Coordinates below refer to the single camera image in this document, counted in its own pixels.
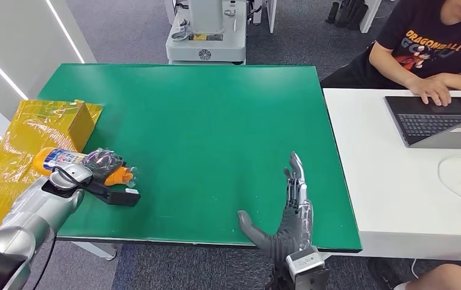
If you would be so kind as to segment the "person's hand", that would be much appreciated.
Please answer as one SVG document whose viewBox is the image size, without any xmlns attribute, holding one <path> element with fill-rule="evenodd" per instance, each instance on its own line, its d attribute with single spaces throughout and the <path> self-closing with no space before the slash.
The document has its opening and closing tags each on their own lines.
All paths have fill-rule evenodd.
<svg viewBox="0 0 461 290">
<path fill-rule="evenodd" d="M 437 106 L 448 106 L 451 103 L 449 89 L 436 78 L 412 77 L 406 81 L 405 87 L 418 95 L 426 105 L 430 100 Z"/>
</svg>

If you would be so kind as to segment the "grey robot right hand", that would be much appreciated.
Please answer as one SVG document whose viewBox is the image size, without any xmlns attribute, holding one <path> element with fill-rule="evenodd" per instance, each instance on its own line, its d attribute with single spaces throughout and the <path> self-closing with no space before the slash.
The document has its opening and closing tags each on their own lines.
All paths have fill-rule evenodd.
<svg viewBox="0 0 461 290">
<path fill-rule="evenodd" d="M 246 237 L 275 262 L 284 262 L 292 253 L 312 245 L 313 206 L 308 198 L 308 186 L 302 161 L 295 151 L 289 157 L 286 176 L 286 202 L 280 224 L 274 234 L 266 234 L 255 226 L 245 210 L 239 210 L 239 226 Z"/>
</svg>

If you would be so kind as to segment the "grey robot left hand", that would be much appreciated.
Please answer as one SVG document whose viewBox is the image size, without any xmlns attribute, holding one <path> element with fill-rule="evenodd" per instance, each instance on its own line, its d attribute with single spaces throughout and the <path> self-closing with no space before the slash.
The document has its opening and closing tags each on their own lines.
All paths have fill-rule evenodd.
<svg viewBox="0 0 461 290">
<path fill-rule="evenodd" d="M 106 178 L 126 162 L 122 156 L 113 150 L 98 148 L 83 157 L 80 164 L 88 168 L 98 182 L 105 182 Z"/>
</svg>

